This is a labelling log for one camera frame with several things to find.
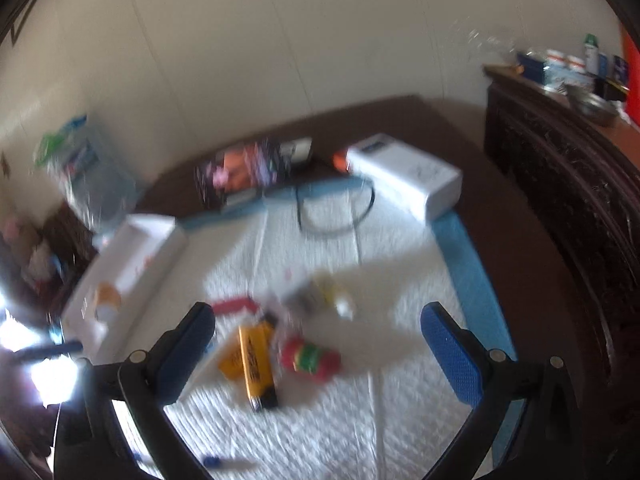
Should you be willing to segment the white blue marker pen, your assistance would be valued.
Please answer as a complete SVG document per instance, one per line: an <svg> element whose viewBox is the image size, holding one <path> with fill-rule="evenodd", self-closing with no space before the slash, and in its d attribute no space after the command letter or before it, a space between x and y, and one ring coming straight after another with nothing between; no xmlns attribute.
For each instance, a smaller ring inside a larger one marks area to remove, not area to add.
<svg viewBox="0 0 640 480"><path fill-rule="evenodd" d="M250 470L255 464L245 458L219 457L216 455L204 455L201 458L202 465L208 470Z"/></svg>

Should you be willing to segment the white cardboard tray box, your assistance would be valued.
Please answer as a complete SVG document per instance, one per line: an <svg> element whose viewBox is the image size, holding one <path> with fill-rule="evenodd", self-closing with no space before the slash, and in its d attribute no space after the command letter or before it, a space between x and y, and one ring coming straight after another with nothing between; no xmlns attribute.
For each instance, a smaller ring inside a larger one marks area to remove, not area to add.
<svg viewBox="0 0 640 480"><path fill-rule="evenodd" d="M174 217L130 214L94 258L62 313L63 335L77 339L94 364L114 361L149 301L188 244ZM118 315L102 323L94 315L94 293L102 282L122 296Z"/></svg>

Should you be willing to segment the brown packing tape roll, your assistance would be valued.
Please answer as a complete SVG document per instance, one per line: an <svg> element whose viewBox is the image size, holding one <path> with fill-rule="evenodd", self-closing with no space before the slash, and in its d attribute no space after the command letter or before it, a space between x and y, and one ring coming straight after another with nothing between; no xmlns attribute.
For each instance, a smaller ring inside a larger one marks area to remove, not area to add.
<svg viewBox="0 0 640 480"><path fill-rule="evenodd" d="M118 315L122 306L122 296L111 283L102 282L94 293L94 315L99 322L109 323Z"/></svg>

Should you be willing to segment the yellow black utility knife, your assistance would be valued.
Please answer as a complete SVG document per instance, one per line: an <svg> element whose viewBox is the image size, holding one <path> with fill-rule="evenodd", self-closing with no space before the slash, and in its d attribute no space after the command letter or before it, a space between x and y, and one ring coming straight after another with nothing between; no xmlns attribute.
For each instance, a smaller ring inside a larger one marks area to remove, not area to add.
<svg viewBox="0 0 640 480"><path fill-rule="evenodd" d="M217 364L224 378L243 378L247 400L254 412L279 406L270 358L271 339L277 325L278 319L265 313L255 324L239 326Z"/></svg>

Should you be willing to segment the red flat stick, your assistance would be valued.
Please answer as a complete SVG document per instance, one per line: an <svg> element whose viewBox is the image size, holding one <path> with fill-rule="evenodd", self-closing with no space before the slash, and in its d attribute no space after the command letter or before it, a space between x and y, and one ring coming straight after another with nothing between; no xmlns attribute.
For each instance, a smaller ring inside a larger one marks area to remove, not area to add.
<svg viewBox="0 0 640 480"><path fill-rule="evenodd" d="M212 310L216 315L232 315L239 312L256 314L259 306L250 296L243 296L215 302L212 305Z"/></svg>

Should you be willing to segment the red green toy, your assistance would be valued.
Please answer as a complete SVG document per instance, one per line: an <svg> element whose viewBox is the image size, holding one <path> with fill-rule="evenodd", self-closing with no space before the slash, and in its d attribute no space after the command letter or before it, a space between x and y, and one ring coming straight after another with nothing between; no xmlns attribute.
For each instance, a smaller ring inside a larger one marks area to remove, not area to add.
<svg viewBox="0 0 640 480"><path fill-rule="evenodd" d="M300 337L288 338L280 350L280 364L296 374L327 382L342 369L341 355Z"/></svg>

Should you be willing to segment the yellow white small bottle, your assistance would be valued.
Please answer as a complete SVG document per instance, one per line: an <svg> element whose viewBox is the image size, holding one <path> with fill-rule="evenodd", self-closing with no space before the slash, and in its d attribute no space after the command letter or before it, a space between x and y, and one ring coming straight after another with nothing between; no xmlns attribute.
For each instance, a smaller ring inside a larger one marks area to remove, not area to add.
<svg viewBox="0 0 640 480"><path fill-rule="evenodd" d="M355 301L346 287L329 274L316 277L318 289L328 307L331 307L341 318L352 320L357 312Z"/></svg>

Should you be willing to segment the water dispenser with bottle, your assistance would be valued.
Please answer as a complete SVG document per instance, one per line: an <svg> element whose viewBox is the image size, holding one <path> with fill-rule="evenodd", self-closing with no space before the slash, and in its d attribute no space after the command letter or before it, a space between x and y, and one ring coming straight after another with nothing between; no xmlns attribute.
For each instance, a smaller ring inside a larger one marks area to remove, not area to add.
<svg viewBox="0 0 640 480"><path fill-rule="evenodd" d="M139 196L136 177L86 115L45 133L35 149L34 165L49 176L76 217L96 235L115 231Z"/></svg>

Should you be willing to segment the white rectangular box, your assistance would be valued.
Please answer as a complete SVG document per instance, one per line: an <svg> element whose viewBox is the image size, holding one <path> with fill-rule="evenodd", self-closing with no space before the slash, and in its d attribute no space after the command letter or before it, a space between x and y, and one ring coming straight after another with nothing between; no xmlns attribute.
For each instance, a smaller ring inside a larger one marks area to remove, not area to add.
<svg viewBox="0 0 640 480"><path fill-rule="evenodd" d="M345 160L351 174L371 181L378 194L421 223L433 222L460 200L460 169L384 133L352 144Z"/></svg>

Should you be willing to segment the dark wooden cabinet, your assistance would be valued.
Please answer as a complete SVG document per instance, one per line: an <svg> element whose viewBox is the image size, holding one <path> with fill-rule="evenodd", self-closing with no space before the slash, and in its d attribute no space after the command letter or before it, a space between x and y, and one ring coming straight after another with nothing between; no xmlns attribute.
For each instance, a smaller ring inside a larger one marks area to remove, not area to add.
<svg viewBox="0 0 640 480"><path fill-rule="evenodd" d="M639 355L639 168L568 106L486 65L484 150L525 195L592 302L612 358Z"/></svg>

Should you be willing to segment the orange clip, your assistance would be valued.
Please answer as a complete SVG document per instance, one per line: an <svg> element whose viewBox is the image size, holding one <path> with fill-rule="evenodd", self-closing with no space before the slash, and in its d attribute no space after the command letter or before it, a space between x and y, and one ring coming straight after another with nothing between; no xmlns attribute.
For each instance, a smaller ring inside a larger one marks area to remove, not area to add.
<svg viewBox="0 0 640 480"><path fill-rule="evenodd" d="M341 172L342 174L348 174L349 173L349 166L348 166L348 161L347 161L347 151L346 150L341 150L341 151L337 151L333 154L332 156L332 162L333 162L333 166L334 168Z"/></svg>

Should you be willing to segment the metal bowl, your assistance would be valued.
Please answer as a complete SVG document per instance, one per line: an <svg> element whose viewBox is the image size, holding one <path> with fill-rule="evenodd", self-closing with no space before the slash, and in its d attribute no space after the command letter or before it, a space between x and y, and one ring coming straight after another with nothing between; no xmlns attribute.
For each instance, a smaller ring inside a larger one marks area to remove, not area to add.
<svg viewBox="0 0 640 480"><path fill-rule="evenodd" d="M599 126L611 127L620 117L611 102L605 101L582 87L567 84L565 93L572 110Z"/></svg>

